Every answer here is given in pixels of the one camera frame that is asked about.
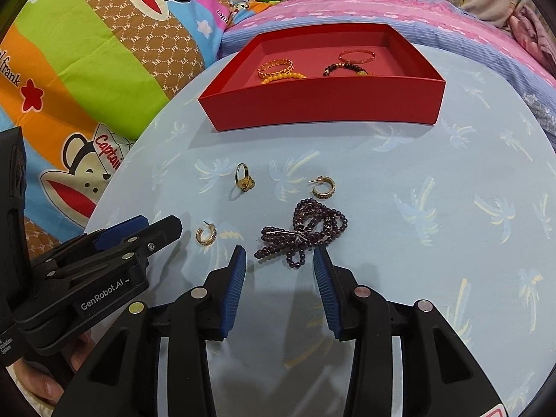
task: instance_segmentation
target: gold ring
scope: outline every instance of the gold ring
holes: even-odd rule
[[[286,67],[276,72],[264,72],[265,70],[270,69],[272,67],[276,67],[277,65],[284,65]],[[264,63],[262,66],[260,66],[260,68],[257,70],[257,73],[259,74],[259,77],[264,80],[269,76],[273,76],[277,74],[285,74],[293,70],[294,70],[293,61],[289,59],[275,59],[274,61],[268,61],[267,63]]]
[[[210,230],[210,237],[207,239],[202,239],[201,235],[204,229],[202,227],[199,227],[197,229],[197,233],[195,234],[195,238],[197,239],[200,245],[210,246],[212,245],[212,243],[214,243],[214,240],[216,239],[216,226],[212,223],[209,224],[207,221],[203,221],[203,222],[209,227],[208,230]]]
[[[239,178],[239,174],[240,174],[240,169],[243,167],[244,171],[245,171],[245,175],[244,178]],[[237,165],[236,168],[236,185],[239,189],[241,189],[244,193],[246,193],[247,191],[249,191],[252,187],[255,186],[255,181],[253,180],[253,178],[249,175],[249,168],[247,167],[247,165],[245,163],[240,163]]]
[[[319,193],[315,187],[312,188],[312,193],[315,195],[315,197],[317,197],[318,199],[328,199],[329,197],[332,197],[332,195],[334,194],[334,192],[336,191],[336,184],[334,183],[334,181],[330,178],[330,177],[326,177],[326,176],[318,176],[316,178],[316,180],[311,180],[309,183],[316,183],[318,185],[322,185],[324,183],[328,183],[328,185],[330,185],[332,188],[330,189],[329,192],[327,193]]]

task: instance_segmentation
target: human hand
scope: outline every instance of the human hand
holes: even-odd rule
[[[91,330],[77,337],[70,358],[74,370],[79,370],[94,347]],[[63,394],[63,388],[54,379],[30,366],[23,358],[15,361],[13,371],[29,392],[50,404],[56,404]]]

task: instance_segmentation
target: light blue tablecloth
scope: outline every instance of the light blue tablecloth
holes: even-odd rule
[[[295,205],[310,197],[307,181],[318,175],[335,180],[337,191],[325,204],[349,219],[329,247],[333,261],[390,301],[430,299],[511,416],[554,365],[554,152],[502,77],[458,55],[418,48],[447,80],[434,127],[323,123],[218,133],[197,97],[223,59],[156,117],[102,196],[88,232],[137,214],[151,222],[169,214],[182,220],[182,239],[151,260],[151,287],[141,297],[150,305],[201,285],[210,270],[227,264],[236,244],[247,249],[235,327],[224,343],[208,345],[219,417],[343,412],[352,344],[334,341],[327,328],[312,254],[299,270],[284,257],[253,258],[263,226],[290,227]],[[404,89],[398,95],[404,98]],[[296,111],[287,97],[268,104]],[[239,196],[234,171],[241,162],[256,186]],[[207,248],[195,241],[203,220],[218,227]],[[395,365],[394,414],[400,415],[398,358]],[[163,352],[160,415],[164,371]]]

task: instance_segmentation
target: yellow bead bracelet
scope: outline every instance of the yellow bead bracelet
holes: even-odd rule
[[[279,74],[272,75],[272,76],[269,76],[269,77],[265,78],[261,82],[261,84],[267,84],[267,83],[270,83],[270,82],[275,82],[276,80],[284,80],[286,78],[302,79],[302,78],[307,78],[307,77],[302,75],[302,74],[298,74],[297,72],[279,73]]]

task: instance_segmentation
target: red box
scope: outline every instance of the red box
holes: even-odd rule
[[[374,61],[359,64],[373,75],[336,69],[322,76],[349,49],[375,52]],[[294,71],[307,79],[261,85],[257,70],[273,59],[292,60]],[[259,34],[222,69],[199,102],[218,131],[330,121],[434,124],[445,85],[391,26],[340,23]]]

